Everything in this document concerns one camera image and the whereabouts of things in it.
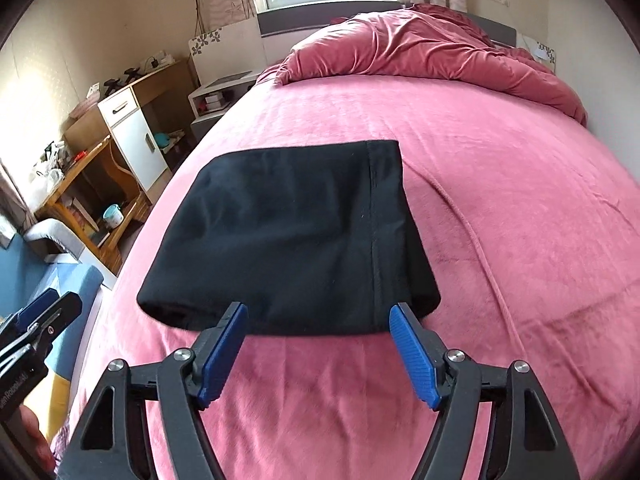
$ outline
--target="drawer handle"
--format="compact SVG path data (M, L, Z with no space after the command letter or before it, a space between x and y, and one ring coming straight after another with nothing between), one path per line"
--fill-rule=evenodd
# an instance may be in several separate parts
M149 149L151 150L151 153L153 153L156 150L156 145L154 144L154 142L151 140L151 137L149 137L149 134L145 135L145 140L146 140L146 145L149 147Z
M125 106L127 106L127 102L124 101L120 106L118 106L117 108L113 109L113 115L117 114L118 112L121 112L124 110Z

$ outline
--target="pink fleece blanket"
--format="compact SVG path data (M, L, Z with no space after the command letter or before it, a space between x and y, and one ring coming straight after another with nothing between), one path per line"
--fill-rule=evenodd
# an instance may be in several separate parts
M640 189L609 151L551 106L465 82L271 79L212 129L153 209L97 320L71 428L108 361L158 361L195 338L147 317L136 295L200 168L233 150L397 139L442 294L426 325L478 362L530 362L583 478L615 460L640 422ZM167 480L157 404L148 414ZM478 477L488 415L466 480ZM389 334L249 337L203 413L230 480L409 479L434 419Z
M276 81L350 74L465 81L587 122L575 92L526 50L496 48L468 17L436 5L358 14L322 28L291 49Z

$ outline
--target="black towel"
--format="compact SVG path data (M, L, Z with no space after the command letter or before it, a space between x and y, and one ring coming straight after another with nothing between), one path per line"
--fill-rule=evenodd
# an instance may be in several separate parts
M385 331L399 301L418 318L432 312L440 295L398 143L247 150L202 168L138 303L165 324L203 330L232 301L265 335Z

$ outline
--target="nightstand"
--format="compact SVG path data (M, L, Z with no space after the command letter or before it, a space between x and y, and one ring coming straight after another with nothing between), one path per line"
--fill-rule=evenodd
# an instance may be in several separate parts
M246 72L221 77L189 94L191 109L196 117L191 123L191 133L193 133L198 142L254 86L261 73L261 70L247 70ZM218 93L225 97L226 106L216 111L203 110L204 106L206 106L206 98Z

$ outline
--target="blue gripper pad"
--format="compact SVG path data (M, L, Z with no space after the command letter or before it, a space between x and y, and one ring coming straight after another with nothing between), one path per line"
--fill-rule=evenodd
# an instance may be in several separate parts
M46 288L43 293L18 313L15 323L18 332L27 332L31 323L44 314L44 311L59 300L59 298L60 295L54 288Z
M249 311L244 304L240 304L202 367L202 387L197 397L201 410L208 408L210 403L222 394L222 388L231 373L248 325Z
M389 313L389 328L404 368L414 385L416 395L432 410L437 410L441 398L436 389L436 371L420 344L404 313L395 305Z

